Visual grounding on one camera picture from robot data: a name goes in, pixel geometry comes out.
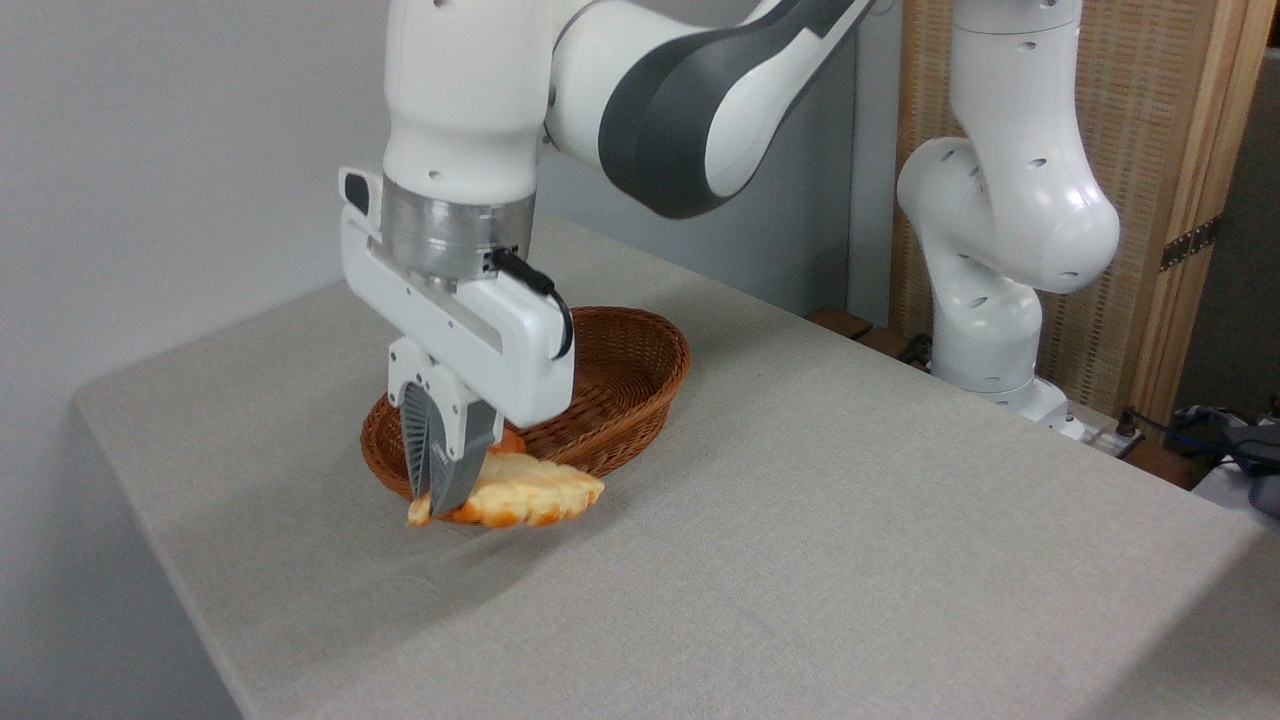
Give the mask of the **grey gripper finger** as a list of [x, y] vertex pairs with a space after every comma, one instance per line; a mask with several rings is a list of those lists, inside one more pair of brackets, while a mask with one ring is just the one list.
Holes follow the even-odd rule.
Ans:
[[411, 338], [388, 348], [387, 397], [399, 410], [406, 468], [413, 498], [444, 501], [444, 425], [435, 392], [444, 388], [433, 357]]
[[458, 509], [474, 492], [486, 450], [498, 439], [495, 409], [452, 372], [428, 374], [428, 488], [431, 515]]

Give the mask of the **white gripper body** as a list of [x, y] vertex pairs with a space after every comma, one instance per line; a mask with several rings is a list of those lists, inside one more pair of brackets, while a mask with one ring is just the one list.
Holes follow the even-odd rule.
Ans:
[[492, 249], [479, 249], [474, 278], [440, 278], [396, 259], [383, 229], [381, 177], [344, 167], [339, 191], [342, 266], [355, 295], [415, 347], [425, 369], [410, 369], [396, 351], [388, 396], [402, 400], [415, 383], [451, 415], [481, 400], [518, 427], [567, 409], [573, 383], [573, 332], [568, 311], [513, 273], [495, 269]]

